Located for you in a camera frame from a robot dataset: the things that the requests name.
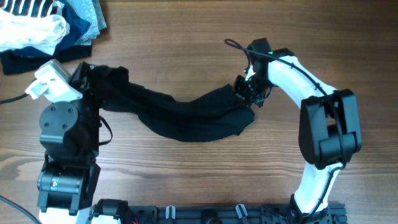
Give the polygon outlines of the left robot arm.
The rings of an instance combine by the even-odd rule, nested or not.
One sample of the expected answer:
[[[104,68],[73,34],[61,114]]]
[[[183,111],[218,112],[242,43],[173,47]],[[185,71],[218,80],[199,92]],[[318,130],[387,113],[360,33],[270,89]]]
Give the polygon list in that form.
[[[101,199],[93,203],[100,167],[96,163],[99,129],[97,83],[83,63],[69,74],[57,60],[35,73],[41,95],[51,104],[40,116],[40,143],[45,162],[37,181],[42,223],[127,223],[128,204]]]

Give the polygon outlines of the black t-shirt with logo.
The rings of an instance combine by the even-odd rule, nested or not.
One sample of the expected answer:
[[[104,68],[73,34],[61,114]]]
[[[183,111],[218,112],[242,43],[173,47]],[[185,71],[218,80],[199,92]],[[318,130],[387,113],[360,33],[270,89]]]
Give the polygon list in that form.
[[[150,130],[170,139],[215,141],[241,134],[254,121],[255,113],[239,103],[231,85],[183,102],[131,83],[124,67],[92,65],[90,69],[102,109],[136,114]]]

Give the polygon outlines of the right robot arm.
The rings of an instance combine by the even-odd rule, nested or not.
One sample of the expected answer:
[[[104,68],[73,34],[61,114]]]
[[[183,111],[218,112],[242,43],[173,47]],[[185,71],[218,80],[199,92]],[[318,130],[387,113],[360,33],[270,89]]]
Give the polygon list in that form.
[[[268,40],[247,47],[226,39],[247,59],[246,76],[234,83],[246,105],[262,106],[273,89],[282,89],[300,109],[298,144],[305,159],[302,179],[289,204],[266,205],[261,218],[268,223],[338,223],[341,205],[329,206],[328,196],[340,171],[362,146],[356,95],[337,90],[304,68],[289,49],[272,50]]]

